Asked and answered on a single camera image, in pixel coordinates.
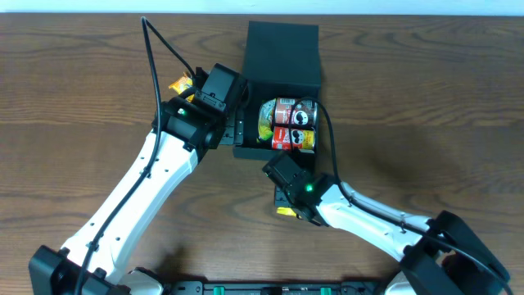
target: black cable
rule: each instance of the black cable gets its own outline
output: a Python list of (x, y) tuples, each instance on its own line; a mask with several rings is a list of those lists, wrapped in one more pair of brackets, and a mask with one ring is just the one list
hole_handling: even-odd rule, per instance
[(193, 80), (193, 85), (195, 85), (195, 72), (193, 71), (193, 69), (189, 66), (189, 64), (187, 63), (187, 61), (185, 61), (179, 54), (178, 52), (176, 52), (176, 50), (173, 49), (173, 47), (171, 47), (171, 44), (169, 44), (165, 39), (164, 37), (162, 37), (162, 35), (160, 33), (158, 33), (158, 31), (156, 30), (156, 28), (149, 22), (149, 20), (147, 20), (147, 18), (145, 16), (142, 17), (142, 27), (144, 26), (144, 21), (146, 22), (146, 25), (149, 27), (149, 29), (151, 29), (151, 31), (153, 33), (155, 33), (156, 37), (158, 37), (158, 39), (160, 39), (160, 41), (162, 41), (162, 43), (171, 51), (171, 53), (173, 53), (180, 62), (182, 62), (187, 70), (189, 70), (189, 74), (191, 75), (191, 79)]
[(115, 209), (109, 214), (107, 219), (104, 221), (100, 229), (98, 230), (97, 234), (95, 234), (95, 237), (91, 241), (88, 247), (88, 252), (85, 255), (84, 262), (82, 263), (82, 266), (80, 268), (79, 277), (76, 281), (75, 285), (75, 292), (74, 294), (80, 295), (82, 292), (82, 286), (84, 285), (84, 276), (85, 273), (88, 270), (89, 262), (91, 261), (91, 257), (93, 256), (93, 252), (97, 248), (98, 242), (100, 241), (100, 238), (104, 234), (104, 231), (107, 229), (107, 226), (113, 221), (115, 216), (118, 214), (120, 209), (124, 206), (124, 204), (129, 200), (131, 196), (133, 196), (134, 192), (137, 190), (137, 188), (140, 186), (142, 181), (151, 173), (151, 168), (153, 167), (153, 164), (155, 163), (156, 154), (158, 153), (158, 148), (160, 146), (160, 136), (161, 136), (161, 98), (160, 98), (160, 86), (158, 84), (158, 77), (156, 76), (156, 67), (155, 67), (155, 61), (153, 60), (153, 52), (151, 50), (151, 42), (149, 41), (149, 34), (147, 33), (147, 27), (149, 27), (153, 33), (162, 41), (162, 43), (190, 70), (190, 73), (192, 74), (192, 78), (194, 78), (195, 74), (191, 70), (191, 67), (185, 62), (184, 59), (182, 59), (181, 56), (179, 56), (176, 51), (165, 41), (164, 38), (158, 33), (158, 31), (153, 27), (153, 25), (143, 16), (141, 19), (142, 22), (142, 30), (144, 33), (144, 42), (146, 43), (146, 51), (147, 51), (147, 58), (149, 59), (149, 66), (151, 67), (151, 77), (153, 79), (153, 87), (155, 88), (155, 97), (156, 97), (156, 138), (155, 138), (155, 145), (153, 146), (153, 151), (151, 153), (151, 158), (149, 159), (149, 162), (144, 167), (143, 172), (138, 177), (137, 181), (133, 184), (133, 186), (129, 189), (129, 191), (125, 194), (125, 196), (120, 200), (118, 205), (116, 205)]
[(186, 90), (182, 91), (182, 93), (180, 93), (178, 96), (180, 98), (186, 99), (192, 96), (193, 94), (195, 94), (196, 92), (197, 92), (197, 87), (191, 86), (187, 88)]
[(298, 105), (299, 103), (301, 103), (302, 101), (305, 101), (305, 100), (309, 100), (311, 102), (316, 102), (317, 105), (322, 109), (323, 114), (326, 117), (326, 121), (328, 122), (327, 123), (327, 128), (329, 129), (329, 139), (330, 139), (330, 144), (331, 144), (331, 157), (332, 157), (332, 165), (333, 165), (333, 174), (335, 176), (335, 181), (337, 182), (338, 188), (342, 192), (342, 195), (344, 195), (346, 200), (349, 202), (350, 206), (355, 206), (355, 207), (359, 208), (360, 210), (362, 210), (362, 211), (364, 211), (364, 212), (366, 212), (366, 213), (368, 213), (368, 214), (370, 214), (372, 216), (375, 216), (377, 218), (380, 218), (382, 220), (390, 222), (393, 225), (399, 226), (403, 230), (409, 230), (409, 231), (414, 232), (416, 234), (420, 234), (422, 237), (424, 237), (424, 238), (426, 238), (426, 239), (428, 239), (428, 240), (430, 240), (430, 241), (432, 241), (434, 243), (437, 243), (437, 244), (441, 245), (442, 247), (446, 247), (446, 248), (449, 248), (451, 250), (454, 250), (458, 254), (460, 254), (460, 255), (466, 257), (467, 259), (469, 259), (475, 265), (481, 267), (484, 271), (486, 271), (488, 274), (493, 276), (495, 279), (497, 279), (497, 281), (499, 281), (499, 283), (502, 285), (502, 288), (504, 289), (504, 291), (506, 291), (506, 293), (508, 295), (513, 295), (513, 291), (511, 290), (511, 288), (509, 287), (508, 283), (506, 283), (506, 280), (501, 275), (497, 274), (489, 266), (487, 266), (485, 263), (483, 263), (482, 261), (480, 261), (479, 259), (477, 259), (473, 255), (471, 255), (470, 253), (465, 252), (464, 250), (451, 245), (450, 243), (448, 243), (445, 240), (442, 240), (441, 238), (432, 237), (431, 235), (429, 235), (428, 233), (426, 233), (422, 229), (419, 229), (419, 228), (417, 228), (417, 227), (415, 227), (413, 225), (406, 224), (403, 221), (398, 221), (398, 220), (395, 220), (395, 219), (393, 219), (393, 218), (391, 218), (389, 216), (385, 216), (385, 215), (383, 215), (383, 214), (381, 214), (379, 212), (375, 212), (375, 211), (367, 208), (365, 205), (360, 204), (358, 200), (356, 200), (353, 196), (349, 195), (346, 192), (346, 190), (344, 189), (344, 187), (342, 185), (341, 178), (340, 178), (340, 176), (338, 174), (337, 154), (335, 152), (335, 137), (333, 135), (333, 126), (332, 126), (331, 120), (329, 118), (328, 111), (326, 110), (324, 105), (318, 99), (316, 99), (316, 98), (302, 98), (302, 99), (297, 100), (293, 104), (293, 106), (291, 107), (290, 120), (289, 120), (289, 122), (287, 124), (287, 130), (288, 130), (289, 137), (290, 137), (289, 141), (291, 143), (291, 150), (293, 149), (293, 141), (291, 140), (291, 118), (293, 117), (292, 114), (293, 114), (293, 111), (295, 110), (296, 105)]

